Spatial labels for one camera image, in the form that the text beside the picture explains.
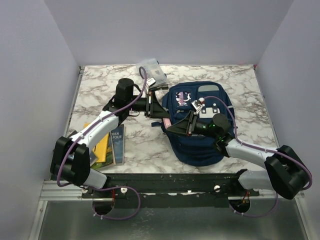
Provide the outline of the navy blue student backpack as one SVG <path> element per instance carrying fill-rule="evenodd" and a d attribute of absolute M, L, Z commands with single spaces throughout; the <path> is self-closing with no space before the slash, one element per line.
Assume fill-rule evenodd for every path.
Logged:
<path fill-rule="evenodd" d="M 184 97 L 188 99 L 187 105 L 179 106 L 179 92 L 187 92 L 187 96 Z M 179 112 L 195 112 L 191 103 L 199 98 L 205 99 L 205 106 L 197 115 L 201 121 L 209 123 L 215 114 L 224 114 L 231 124 L 234 123 L 235 111 L 224 88 L 220 84 L 211 81 L 195 81 L 176 84 L 162 97 L 161 105 L 169 113 L 171 125 L 176 123 L 176 115 Z M 165 129 L 163 120 L 161 129 L 168 137 L 171 148 L 178 160 L 185 164 L 204 167 L 216 164 L 224 157 L 213 148 L 213 138 L 197 134 L 179 136 L 169 133 Z"/>

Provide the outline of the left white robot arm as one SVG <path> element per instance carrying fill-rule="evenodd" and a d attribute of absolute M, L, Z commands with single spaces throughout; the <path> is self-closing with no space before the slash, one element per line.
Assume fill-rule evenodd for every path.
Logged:
<path fill-rule="evenodd" d="M 57 185 L 60 180 L 75 186 L 87 186 L 101 198 L 107 197 L 111 185 L 107 176 L 91 168 L 90 153 L 103 137 L 116 129 L 129 116 L 131 110 L 144 112 L 148 118 L 169 118 L 168 112 L 162 108 L 155 92 L 167 89 L 167 84 L 148 86 L 151 80 L 144 82 L 141 94 L 134 95 L 134 81 L 122 78 L 116 85 L 115 95 L 103 107 L 98 117 L 83 130 L 70 137 L 60 137 L 53 150 L 50 173 L 56 176 Z"/>

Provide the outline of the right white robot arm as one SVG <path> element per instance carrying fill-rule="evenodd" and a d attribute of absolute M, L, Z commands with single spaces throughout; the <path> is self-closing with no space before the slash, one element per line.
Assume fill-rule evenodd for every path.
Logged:
<path fill-rule="evenodd" d="M 298 192 L 312 186 L 311 172 L 290 146 L 267 148 L 241 141 L 236 125 L 222 113 L 215 114 L 211 122 L 204 122 L 190 111 L 167 131 L 183 137 L 201 135 L 212 138 L 212 147 L 217 153 L 261 167 L 261 171 L 243 171 L 230 183 L 230 191 L 236 196 L 243 195 L 249 189 L 263 189 L 274 190 L 281 197 L 291 200 Z"/>

